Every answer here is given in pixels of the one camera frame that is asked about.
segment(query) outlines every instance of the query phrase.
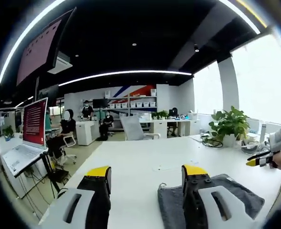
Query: person sitting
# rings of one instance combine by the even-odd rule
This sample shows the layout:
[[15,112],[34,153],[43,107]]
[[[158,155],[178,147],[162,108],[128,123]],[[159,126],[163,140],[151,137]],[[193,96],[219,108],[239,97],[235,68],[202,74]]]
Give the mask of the person sitting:
[[59,160],[60,164],[62,164],[64,156],[61,153],[60,147],[65,145],[63,138],[65,136],[72,136],[74,130],[76,129],[76,121],[73,119],[74,112],[71,109],[68,109],[64,112],[64,119],[61,120],[60,123],[51,124],[53,128],[62,127],[62,132],[55,136],[54,138],[50,138],[47,140],[46,144],[49,148],[49,155],[55,156],[56,160]]
[[[172,108],[172,110],[175,113],[175,118],[179,117],[178,109],[176,107],[174,107],[174,108]],[[177,123],[176,122],[167,123],[167,127],[169,129],[172,128],[171,136],[176,137],[175,131],[177,129]]]
[[110,115],[110,112],[107,112],[105,119],[102,121],[102,123],[99,127],[101,141],[108,140],[108,130],[109,130],[109,127],[112,127],[113,122],[114,122],[113,116]]
[[94,113],[94,110],[93,108],[90,106],[89,104],[89,101],[86,100],[84,101],[84,108],[82,110],[82,115],[83,115],[83,118],[89,118],[90,120],[92,119],[93,117],[93,113]]

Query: laptop keyboard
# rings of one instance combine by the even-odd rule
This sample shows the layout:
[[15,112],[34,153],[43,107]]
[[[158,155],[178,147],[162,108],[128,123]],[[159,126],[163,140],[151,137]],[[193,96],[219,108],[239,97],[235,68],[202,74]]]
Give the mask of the laptop keyboard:
[[32,149],[30,147],[26,147],[24,145],[17,146],[15,148],[19,153],[23,154],[24,156],[28,157],[29,159],[33,159],[36,157],[41,150]]

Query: white desk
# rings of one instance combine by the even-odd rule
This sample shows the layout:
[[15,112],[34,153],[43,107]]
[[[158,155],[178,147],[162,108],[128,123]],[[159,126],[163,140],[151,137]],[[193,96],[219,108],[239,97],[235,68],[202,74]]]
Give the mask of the white desk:
[[77,142],[80,146],[88,146],[99,137],[99,121],[76,122]]
[[161,138],[167,138],[167,123],[178,123],[178,135],[190,136],[200,132],[200,121],[189,119],[165,119],[165,120],[140,120],[140,123],[150,123],[150,133],[158,133]]
[[[6,154],[8,151],[10,151],[11,149],[13,149],[14,147],[17,147],[18,145],[22,144],[22,138],[19,138],[18,133],[15,133],[15,137],[12,138],[10,141],[6,142],[5,138],[2,136],[0,137],[0,161],[4,167],[6,176],[11,184],[11,186],[13,187],[13,189],[16,191],[17,195],[22,198],[23,196],[25,196],[25,194],[27,192],[29,192],[34,186],[35,184],[37,184],[39,181],[35,180],[35,183],[33,181],[33,179],[30,177],[26,177],[24,175],[24,173],[22,173],[18,178],[15,178],[13,176],[13,174],[11,173],[10,169],[7,167],[4,159],[3,159],[3,155]],[[33,169],[33,173],[36,177],[41,178],[42,176],[45,176],[47,174],[46,169],[44,167],[44,164],[42,162],[42,160],[39,160],[38,162],[36,162],[34,165],[31,166]]]
[[[181,166],[197,165],[210,176],[227,174],[265,199],[256,220],[263,221],[281,186],[281,170],[245,165],[249,156],[231,148],[209,148],[189,137],[103,142],[65,187],[77,187],[92,168],[109,165],[111,210],[108,229],[163,229],[157,190],[181,185]],[[49,213],[47,210],[41,221]]]

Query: air conditioner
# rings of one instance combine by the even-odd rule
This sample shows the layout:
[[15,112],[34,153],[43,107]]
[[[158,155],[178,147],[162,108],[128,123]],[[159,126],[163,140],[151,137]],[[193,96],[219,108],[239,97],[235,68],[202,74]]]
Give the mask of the air conditioner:
[[70,58],[67,55],[65,55],[61,52],[58,52],[56,65],[53,69],[50,69],[48,72],[52,73],[52,74],[57,74],[59,72],[62,72],[73,66],[69,62],[70,62]]

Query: gray towel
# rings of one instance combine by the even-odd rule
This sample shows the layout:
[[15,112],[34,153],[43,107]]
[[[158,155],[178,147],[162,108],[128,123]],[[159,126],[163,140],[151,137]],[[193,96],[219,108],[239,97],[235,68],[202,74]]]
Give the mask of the gray towel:
[[[245,205],[245,212],[251,218],[254,219],[257,216],[264,204],[263,198],[257,196],[226,174],[221,174],[211,179],[216,186],[224,186],[241,200]],[[158,200],[165,229],[185,229],[182,186],[165,187],[161,185],[158,189]]]

